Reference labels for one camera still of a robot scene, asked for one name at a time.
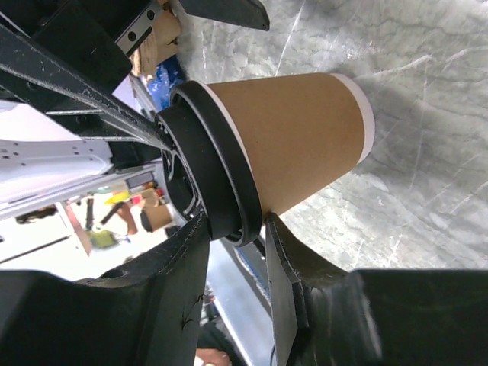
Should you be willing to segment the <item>brown pulp cup carrier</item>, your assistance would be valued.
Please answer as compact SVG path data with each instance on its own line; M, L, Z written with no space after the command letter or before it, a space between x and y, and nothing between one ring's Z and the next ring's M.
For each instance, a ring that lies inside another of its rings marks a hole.
M170 10L152 24L152 31L131 56L134 76L155 76L157 66L178 52L176 39L181 34L179 20Z

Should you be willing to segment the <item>brown paper coffee cup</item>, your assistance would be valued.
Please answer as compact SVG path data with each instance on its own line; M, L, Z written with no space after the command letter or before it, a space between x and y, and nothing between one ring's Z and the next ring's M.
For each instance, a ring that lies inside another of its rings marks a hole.
M308 73L205 85L253 174L263 214L282 214L371 151L374 114L349 77Z

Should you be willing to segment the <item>black plastic cup lid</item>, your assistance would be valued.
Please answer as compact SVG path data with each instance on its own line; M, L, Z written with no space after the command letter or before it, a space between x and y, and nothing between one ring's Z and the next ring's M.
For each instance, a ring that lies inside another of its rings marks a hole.
M257 187L218 97L200 82L180 84L158 122L164 188L177 215L189 221L203 214L212 240L235 246L255 240L262 222Z

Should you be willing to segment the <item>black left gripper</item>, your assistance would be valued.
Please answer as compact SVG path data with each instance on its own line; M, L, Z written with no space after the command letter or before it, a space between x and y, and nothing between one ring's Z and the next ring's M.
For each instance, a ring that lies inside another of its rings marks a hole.
M113 93L162 13L156 1L3 1L1 102L23 102L86 139L169 150Z

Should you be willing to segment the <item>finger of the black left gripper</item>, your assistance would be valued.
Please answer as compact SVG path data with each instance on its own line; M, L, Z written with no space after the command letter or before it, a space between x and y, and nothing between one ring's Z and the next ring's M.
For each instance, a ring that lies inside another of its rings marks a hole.
M192 16L240 27L268 31L270 20L258 0L181 0L183 10Z

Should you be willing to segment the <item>blue Doritos chip bag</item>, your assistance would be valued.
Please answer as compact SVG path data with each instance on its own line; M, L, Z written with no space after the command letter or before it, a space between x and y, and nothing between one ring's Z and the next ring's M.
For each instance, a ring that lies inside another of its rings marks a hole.
M170 106L172 89L186 80L177 56L171 56L157 65L156 74L147 79L147 88L158 112Z

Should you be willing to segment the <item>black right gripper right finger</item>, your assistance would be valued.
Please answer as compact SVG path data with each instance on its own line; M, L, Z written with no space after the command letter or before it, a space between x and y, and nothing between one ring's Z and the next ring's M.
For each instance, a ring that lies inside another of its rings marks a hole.
M279 365L485 365L484 270L342 270L268 215Z

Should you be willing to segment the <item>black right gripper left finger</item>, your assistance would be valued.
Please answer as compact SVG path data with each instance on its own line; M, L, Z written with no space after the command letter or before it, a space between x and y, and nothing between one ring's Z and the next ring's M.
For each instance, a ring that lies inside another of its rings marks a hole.
M1 274L3 365L191 365L210 237L203 214L99 278Z

